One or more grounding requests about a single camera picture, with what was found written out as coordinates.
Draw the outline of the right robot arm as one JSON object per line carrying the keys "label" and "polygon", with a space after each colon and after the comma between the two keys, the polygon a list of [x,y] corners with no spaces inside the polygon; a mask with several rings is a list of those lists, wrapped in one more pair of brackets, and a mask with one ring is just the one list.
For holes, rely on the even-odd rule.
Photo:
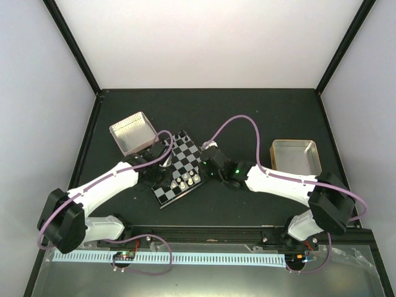
{"label": "right robot arm", "polygon": [[217,179],[230,189],[273,194],[307,207],[285,223],[280,241],[289,250],[321,232],[344,235],[356,203],[331,173],[304,176],[270,170],[233,161],[216,146],[203,150],[199,171],[203,179]]}

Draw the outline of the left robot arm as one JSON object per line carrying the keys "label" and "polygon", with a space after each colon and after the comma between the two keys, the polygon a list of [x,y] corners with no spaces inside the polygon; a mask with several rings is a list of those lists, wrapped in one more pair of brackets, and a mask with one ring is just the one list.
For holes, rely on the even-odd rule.
{"label": "left robot arm", "polygon": [[[171,146],[156,142],[141,153],[133,153],[93,181],[68,191],[50,192],[38,221],[40,249],[56,248],[70,253],[91,241],[113,241],[119,247],[132,242],[133,232],[118,215],[92,217],[102,204],[132,187],[170,183],[171,173],[163,163]],[[44,246],[42,240],[48,240]]]}

